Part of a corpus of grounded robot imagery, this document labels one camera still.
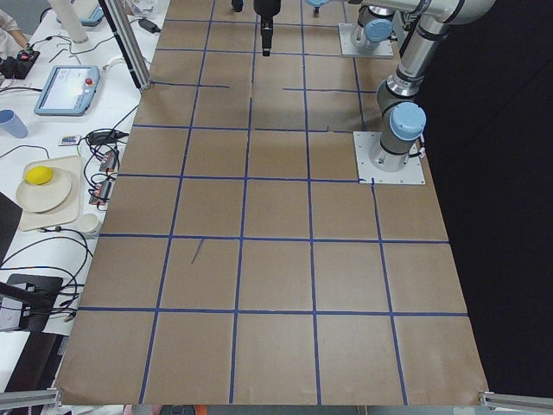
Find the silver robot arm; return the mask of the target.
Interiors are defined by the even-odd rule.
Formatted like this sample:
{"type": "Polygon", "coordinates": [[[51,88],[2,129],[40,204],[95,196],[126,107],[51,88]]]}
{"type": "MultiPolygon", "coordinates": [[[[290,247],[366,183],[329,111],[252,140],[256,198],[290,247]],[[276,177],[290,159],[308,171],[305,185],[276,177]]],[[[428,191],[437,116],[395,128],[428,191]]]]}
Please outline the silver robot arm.
{"type": "Polygon", "coordinates": [[[425,71],[450,25],[473,22],[492,7],[492,1],[377,1],[377,6],[403,11],[417,18],[405,43],[395,72],[384,78],[372,99],[372,126],[381,132],[365,132],[371,142],[361,151],[360,167],[397,175],[412,157],[411,147],[423,134],[426,115],[413,102],[425,71]]]}
{"type": "Polygon", "coordinates": [[[341,22],[329,31],[329,39],[340,46],[342,56],[391,59],[394,50],[391,38],[394,35],[395,11],[369,4],[367,1],[337,1],[347,17],[346,3],[357,7],[354,22],[341,22]]]}

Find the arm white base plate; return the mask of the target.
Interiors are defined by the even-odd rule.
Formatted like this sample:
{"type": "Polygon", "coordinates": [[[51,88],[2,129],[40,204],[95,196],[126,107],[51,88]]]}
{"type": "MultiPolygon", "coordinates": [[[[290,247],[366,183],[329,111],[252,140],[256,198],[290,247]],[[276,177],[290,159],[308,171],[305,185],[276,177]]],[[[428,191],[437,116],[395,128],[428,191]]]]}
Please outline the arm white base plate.
{"type": "Polygon", "coordinates": [[[412,144],[408,153],[392,155],[381,146],[381,132],[355,131],[354,150],[360,183],[390,185],[424,185],[422,162],[412,144]]]}
{"type": "Polygon", "coordinates": [[[389,40],[392,23],[376,19],[361,27],[357,23],[340,23],[338,26],[341,54],[348,57],[391,59],[393,51],[389,40]]]}

